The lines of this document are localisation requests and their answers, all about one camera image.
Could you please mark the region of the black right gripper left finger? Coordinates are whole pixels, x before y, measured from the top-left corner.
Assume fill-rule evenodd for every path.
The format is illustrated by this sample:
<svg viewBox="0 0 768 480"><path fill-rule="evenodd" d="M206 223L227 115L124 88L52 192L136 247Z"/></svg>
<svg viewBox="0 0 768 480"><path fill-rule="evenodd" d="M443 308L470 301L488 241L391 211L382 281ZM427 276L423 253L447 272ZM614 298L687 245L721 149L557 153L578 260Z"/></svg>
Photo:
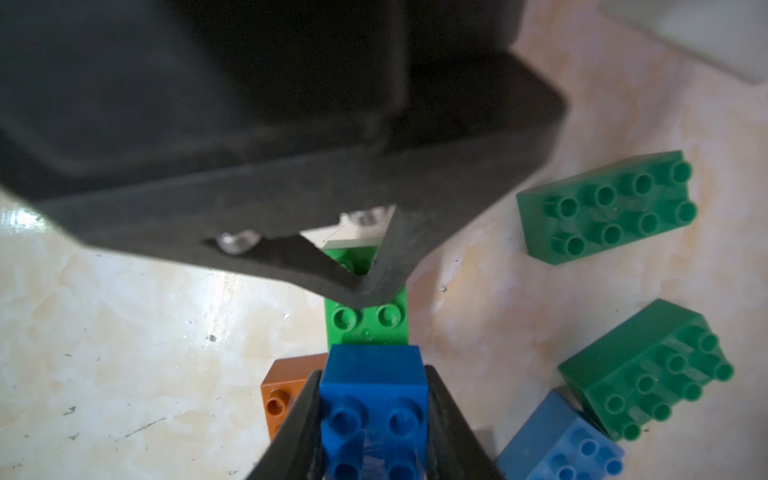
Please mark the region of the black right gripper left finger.
<svg viewBox="0 0 768 480"><path fill-rule="evenodd" d="M325 474L321 442L321 370L310 374L291 412L247 480L320 480Z"/></svg>

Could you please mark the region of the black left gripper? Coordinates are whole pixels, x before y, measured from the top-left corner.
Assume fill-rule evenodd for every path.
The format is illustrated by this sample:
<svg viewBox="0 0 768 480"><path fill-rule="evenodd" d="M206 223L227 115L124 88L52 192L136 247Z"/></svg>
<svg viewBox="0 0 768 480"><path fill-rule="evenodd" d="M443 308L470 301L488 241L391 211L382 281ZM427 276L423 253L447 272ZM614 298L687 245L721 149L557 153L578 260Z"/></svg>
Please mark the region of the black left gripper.
<svg viewBox="0 0 768 480"><path fill-rule="evenodd" d="M1 183L80 242L322 264L304 232L393 206L420 261L548 158L563 96L518 1L5 1Z"/></svg>

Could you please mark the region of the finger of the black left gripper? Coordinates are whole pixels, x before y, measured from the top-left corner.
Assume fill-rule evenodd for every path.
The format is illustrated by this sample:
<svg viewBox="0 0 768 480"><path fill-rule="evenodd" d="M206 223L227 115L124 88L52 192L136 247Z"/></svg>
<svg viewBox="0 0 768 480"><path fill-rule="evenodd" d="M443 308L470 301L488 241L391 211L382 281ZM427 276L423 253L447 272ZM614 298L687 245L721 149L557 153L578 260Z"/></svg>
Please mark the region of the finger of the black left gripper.
<svg viewBox="0 0 768 480"><path fill-rule="evenodd" d="M398 207L368 271L351 273L314 243L297 234L262 239L239 255L229 255L211 238L203 242L213 266L288 282L344 305L364 308L389 300L432 251L480 214L468 206Z"/></svg>

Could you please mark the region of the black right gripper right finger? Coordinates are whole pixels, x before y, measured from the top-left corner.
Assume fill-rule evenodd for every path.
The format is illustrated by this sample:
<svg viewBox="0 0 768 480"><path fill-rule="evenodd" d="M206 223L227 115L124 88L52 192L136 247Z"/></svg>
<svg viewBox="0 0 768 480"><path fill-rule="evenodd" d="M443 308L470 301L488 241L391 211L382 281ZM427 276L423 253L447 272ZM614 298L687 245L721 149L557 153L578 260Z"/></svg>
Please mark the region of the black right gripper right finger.
<svg viewBox="0 0 768 480"><path fill-rule="evenodd" d="M425 373L429 388L426 478L503 479L436 368L427 365Z"/></svg>

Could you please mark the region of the light green lego brick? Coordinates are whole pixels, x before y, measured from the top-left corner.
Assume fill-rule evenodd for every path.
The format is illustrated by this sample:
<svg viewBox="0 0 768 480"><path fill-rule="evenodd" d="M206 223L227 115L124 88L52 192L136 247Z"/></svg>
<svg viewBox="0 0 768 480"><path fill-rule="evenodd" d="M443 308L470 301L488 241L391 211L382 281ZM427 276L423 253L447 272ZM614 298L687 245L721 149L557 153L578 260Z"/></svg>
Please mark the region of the light green lego brick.
<svg viewBox="0 0 768 480"><path fill-rule="evenodd" d="M379 239L329 241L323 252L346 270L366 275L378 251ZM333 300L324 300L328 346L407 345L409 343L408 295L403 286L387 302L364 309L353 309Z"/></svg>

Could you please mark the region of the blue 2x3 brick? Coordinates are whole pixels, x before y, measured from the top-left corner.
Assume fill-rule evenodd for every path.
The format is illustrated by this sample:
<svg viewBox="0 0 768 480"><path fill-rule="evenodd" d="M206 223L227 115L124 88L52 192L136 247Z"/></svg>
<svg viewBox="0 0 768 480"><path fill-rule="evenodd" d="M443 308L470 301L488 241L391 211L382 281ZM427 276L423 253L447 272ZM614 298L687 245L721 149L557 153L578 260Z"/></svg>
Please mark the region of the blue 2x3 brick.
<svg viewBox="0 0 768 480"><path fill-rule="evenodd" d="M326 477L423 479L428 393L417 346L332 346L319 384Z"/></svg>

